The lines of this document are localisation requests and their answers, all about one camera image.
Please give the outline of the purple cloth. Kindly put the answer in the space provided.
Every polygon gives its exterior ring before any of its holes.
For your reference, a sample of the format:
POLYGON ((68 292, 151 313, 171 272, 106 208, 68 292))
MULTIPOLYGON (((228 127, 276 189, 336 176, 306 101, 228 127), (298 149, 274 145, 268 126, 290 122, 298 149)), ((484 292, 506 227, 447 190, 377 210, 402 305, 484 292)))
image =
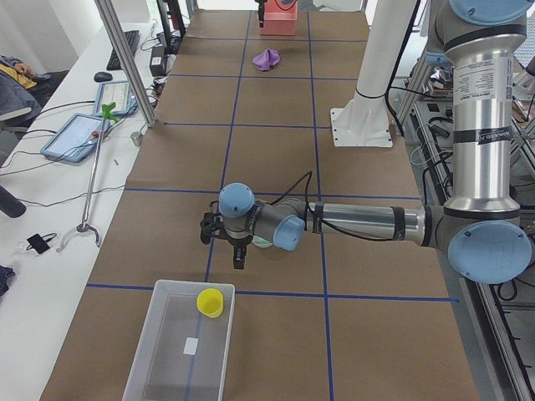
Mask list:
POLYGON ((252 59, 252 65, 259 71, 266 72, 276 68, 280 61, 280 53, 276 49, 267 48, 252 59))

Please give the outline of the yellow plastic cup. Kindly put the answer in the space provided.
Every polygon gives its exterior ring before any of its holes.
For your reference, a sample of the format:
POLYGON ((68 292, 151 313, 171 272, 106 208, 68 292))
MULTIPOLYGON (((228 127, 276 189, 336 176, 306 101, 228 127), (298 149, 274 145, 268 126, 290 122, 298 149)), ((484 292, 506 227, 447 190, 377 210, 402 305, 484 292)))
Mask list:
POLYGON ((213 287, 202 290, 197 296, 196 307, 205 317, 220 317, 224 309, 222 292, 213 287))

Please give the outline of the green ceramic bowl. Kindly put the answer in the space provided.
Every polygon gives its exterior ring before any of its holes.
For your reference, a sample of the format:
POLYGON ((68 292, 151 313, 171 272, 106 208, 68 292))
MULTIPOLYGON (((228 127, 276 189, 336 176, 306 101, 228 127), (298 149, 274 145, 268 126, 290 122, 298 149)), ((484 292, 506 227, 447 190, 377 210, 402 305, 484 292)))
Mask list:
POLYGON ((254 236, 252 239, 252 244, 261 249, 267 249, 273 245, 270 241, 261 238, 260 236, 254 236))

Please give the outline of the pink plastic bin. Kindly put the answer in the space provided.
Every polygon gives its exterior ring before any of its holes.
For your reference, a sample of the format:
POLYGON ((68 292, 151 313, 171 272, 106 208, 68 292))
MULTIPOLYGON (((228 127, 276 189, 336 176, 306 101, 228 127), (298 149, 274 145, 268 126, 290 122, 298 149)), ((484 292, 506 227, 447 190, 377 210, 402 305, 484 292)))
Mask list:
POLYGON ((297 1, 257 1, 259 33, 267 36, 293 36, 298 19, 297 1))

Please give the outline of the black power adapter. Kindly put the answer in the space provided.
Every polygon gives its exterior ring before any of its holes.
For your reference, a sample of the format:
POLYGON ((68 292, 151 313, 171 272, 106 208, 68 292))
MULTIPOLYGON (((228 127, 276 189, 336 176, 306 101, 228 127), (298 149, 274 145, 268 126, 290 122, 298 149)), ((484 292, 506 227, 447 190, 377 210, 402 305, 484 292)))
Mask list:
POLYGON ((149 69, 153 77, 166 75, 167 59, 168 55, 164 46, 159 45, 151 49, 149 69))

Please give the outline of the clear plastic bin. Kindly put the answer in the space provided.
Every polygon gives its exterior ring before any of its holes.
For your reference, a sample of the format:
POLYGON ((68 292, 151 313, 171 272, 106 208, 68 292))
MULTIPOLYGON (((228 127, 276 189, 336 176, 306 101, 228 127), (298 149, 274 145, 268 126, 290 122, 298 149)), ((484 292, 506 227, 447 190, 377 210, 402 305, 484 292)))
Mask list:
POLYGON ((227 283, 155 283, 123 400, 221 400, 235 305, 227 283), (196 300, 222 293, 219 317, 202 314, 196 300))

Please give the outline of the small metal cylinder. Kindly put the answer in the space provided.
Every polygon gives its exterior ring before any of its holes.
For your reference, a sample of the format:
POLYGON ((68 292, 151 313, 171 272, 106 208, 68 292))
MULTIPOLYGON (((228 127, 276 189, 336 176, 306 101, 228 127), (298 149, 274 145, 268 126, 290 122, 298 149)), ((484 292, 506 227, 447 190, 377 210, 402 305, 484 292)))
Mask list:
POLYGON ((142 135, 141 132, 133 132, 130 135, 130 138, 131 138, 132 142, 134 143, 134 145, 140 146, 141 142, 142 142, 143 135, 142 135))

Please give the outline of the far blue teach pendant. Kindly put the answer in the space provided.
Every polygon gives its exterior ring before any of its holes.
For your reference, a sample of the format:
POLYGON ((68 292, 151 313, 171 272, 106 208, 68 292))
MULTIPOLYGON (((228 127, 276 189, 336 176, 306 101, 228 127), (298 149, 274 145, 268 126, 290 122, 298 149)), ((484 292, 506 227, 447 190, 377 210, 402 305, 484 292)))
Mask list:
POLYGON ((135 112, 137 101, 127 80, 99 83, 92 115, 101 117, 101 106, 110 103, 115 103, 112 113, 116 116, 128 116, 135 112))

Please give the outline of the blue teach pendant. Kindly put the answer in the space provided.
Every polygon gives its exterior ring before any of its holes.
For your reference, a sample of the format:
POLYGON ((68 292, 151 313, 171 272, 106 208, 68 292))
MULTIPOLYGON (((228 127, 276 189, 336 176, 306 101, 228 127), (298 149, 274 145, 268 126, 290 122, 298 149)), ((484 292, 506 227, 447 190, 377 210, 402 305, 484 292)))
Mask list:
POLYGON ((137 101, 127 80, 99 83, 92 115, 101 117, 101 106, 110 103, 115 103, 112 113, 116 116, 128 116, 135 112, 137 101))
POLYGON ((40 154, 49 160, 79 163, 96 147, 101 131, 106 132, 110 121, 99 116, 74 114, 43 146, 40 154))

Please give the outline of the black computer mouse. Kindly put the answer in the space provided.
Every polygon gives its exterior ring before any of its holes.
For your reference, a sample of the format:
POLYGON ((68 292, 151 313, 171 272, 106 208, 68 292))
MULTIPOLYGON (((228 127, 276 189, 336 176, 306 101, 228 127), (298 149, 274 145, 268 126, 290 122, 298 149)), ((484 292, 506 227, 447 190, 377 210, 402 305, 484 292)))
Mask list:
POLYGON ((113 79, 113 75, 105 71, 99 71, 94 75, 94 81, 96 83, 109 82, 112 79, 113 79))

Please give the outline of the near blue teach pendant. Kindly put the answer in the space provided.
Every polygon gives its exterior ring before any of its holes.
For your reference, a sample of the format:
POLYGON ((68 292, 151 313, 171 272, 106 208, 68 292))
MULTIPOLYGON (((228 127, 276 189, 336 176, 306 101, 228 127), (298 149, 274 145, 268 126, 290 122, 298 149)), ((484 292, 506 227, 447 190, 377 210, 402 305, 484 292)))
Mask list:
POLYGON ((99 116, 74 114, 43 146, 40 154, 49 160, 79 163, 96 147, 101 131, 106 132, 110 121, 99 116))

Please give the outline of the aluminium frame post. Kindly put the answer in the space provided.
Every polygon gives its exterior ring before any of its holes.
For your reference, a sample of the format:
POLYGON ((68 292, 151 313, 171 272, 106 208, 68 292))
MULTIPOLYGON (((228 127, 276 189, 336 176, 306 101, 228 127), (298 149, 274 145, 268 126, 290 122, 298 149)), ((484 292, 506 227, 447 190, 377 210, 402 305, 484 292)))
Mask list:
POLYGON ((130 89, 136 98, 146 125, 148 128, 152 128, 156 122, 155 112, 148 100, 145 86, 142 83, 134 56, 130 51, 130 45, 127 43, 125 35, 123 34, 120 20, 116 14, 113 3, 109 0, 95 0, 94 2, 110 42, 118 55, 122 69, 130 83, 130 89))

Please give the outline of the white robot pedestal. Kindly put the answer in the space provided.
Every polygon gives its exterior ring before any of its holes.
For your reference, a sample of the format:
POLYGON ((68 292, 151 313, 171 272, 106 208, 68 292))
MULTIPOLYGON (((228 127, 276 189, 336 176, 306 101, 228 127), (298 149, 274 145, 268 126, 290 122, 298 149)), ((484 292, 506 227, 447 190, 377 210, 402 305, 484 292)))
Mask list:
POLYGON ((420 3, 379 1, 364 51, 354 97, 330 110, 336 147, 391 147, 387 91, 420 3))

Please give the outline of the green handled reacher grabber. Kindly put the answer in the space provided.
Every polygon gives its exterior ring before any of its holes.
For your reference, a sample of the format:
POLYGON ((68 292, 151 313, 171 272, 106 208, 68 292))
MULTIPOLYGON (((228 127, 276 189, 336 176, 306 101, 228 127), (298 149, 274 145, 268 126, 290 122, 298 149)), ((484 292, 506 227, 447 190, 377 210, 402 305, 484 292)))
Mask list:
POLYGON ((95 150, 91 174, 89 178, 89 185, 88 185, 86 199, 84 203, 82 219, 81 219, 81 222, 74 229, 67 231, 66 234, 62 237, 59 243, 59 246, 55 249, 57 253, 60 253, 61 251, 63 251, 67 247, 69 242, 76 236, 88 236, 90 233, 94 234, 95 245, 97 247, 100 247, 100 234, 97 228, 90 225, 89 213, 91 209, 92 197, 94 194, 94 183, 95 183, 95 179, 97 175, 101 146, 104 140, 104 134, 107 130, 106 124, 108 121, 118 120, 118 118, 113 114, 113 110, 115 109, 115 106, 116 106, 116 102, 110 102, 108 104, 101 105, 101 114, 102 114, 101 128, 96 137, 97 139, 96 150, 95 150))

